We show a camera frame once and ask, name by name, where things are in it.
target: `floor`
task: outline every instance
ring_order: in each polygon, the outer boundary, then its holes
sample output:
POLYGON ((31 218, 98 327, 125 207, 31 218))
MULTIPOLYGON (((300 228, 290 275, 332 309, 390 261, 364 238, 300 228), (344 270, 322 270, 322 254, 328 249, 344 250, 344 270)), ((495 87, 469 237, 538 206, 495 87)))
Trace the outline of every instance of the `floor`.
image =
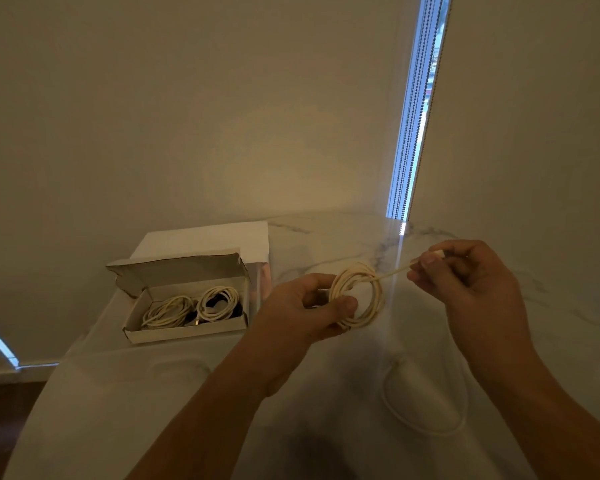
POLYGON ((44 382, 0 385, 0 479, 44 382))

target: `person's left hand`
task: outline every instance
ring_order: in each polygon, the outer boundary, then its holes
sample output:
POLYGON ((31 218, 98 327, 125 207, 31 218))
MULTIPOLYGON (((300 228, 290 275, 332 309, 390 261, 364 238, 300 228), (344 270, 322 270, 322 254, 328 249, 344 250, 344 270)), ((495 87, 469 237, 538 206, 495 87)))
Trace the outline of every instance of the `person's left hand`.
POLYGON ((274 288, 227 356, 241 373, 256 380, 264 395, 282 387, 314 342, 341 334, 336 322, 352 317, 358 308, 352 296, 328 303, 323 290, 331 287, 334 278, 334 274, 311 273, 274 288))

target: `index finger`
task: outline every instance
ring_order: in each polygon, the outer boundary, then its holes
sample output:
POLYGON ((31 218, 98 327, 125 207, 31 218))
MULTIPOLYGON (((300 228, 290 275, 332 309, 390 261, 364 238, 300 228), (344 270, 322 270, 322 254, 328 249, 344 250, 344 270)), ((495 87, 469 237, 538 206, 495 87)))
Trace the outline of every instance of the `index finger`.
POLYGON ((309 273, 300 276, 293 281, 289 281, 288 285, 293 288, 293 290, 300 293, 301 296, 304 296, 312 291, 331 288, 331 284, 335 278, 335 274, 309 273))
POLYGON ((504 266, 494 250, 484 241, 471 241, 468 239, 450 239, 434 244, 430 251, 443 250, 445 254, 466 257, 476 264, 499 264, 504 266))

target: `cardboard box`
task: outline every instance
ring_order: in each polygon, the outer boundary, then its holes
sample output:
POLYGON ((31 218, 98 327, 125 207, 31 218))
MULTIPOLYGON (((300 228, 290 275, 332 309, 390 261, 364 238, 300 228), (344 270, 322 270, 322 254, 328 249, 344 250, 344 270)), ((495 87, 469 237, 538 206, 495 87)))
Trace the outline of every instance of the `cardboard box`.
POLYGON ((136 299, 123 326, 124 334, 133 344, 244 330, 248 327, 249 274, 240 258, 240 250, 122 259, 108 264, 107 269, 118 275, 118 288, 136 299), (238 291, 243 310, 241 316, 198 325, 141 330, 143 315, 154 301, 180 294, 199 298, 209 288, 219 285, 231 286, 238 291))

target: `person's left arm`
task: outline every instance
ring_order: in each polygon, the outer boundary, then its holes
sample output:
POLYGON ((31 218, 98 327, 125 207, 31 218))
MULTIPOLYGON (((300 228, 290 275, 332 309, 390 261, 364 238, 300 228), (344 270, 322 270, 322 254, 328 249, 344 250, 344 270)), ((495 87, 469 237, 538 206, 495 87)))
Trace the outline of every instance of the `person's left arm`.
POLYGON ((275 288, 127 480, 228 479, 262 400, 280 389, 312 343, 339 335, 336 322, 357 309, 356 299, 348 296, 326 303, 321 290, 334 278, 312 273, 275 288))

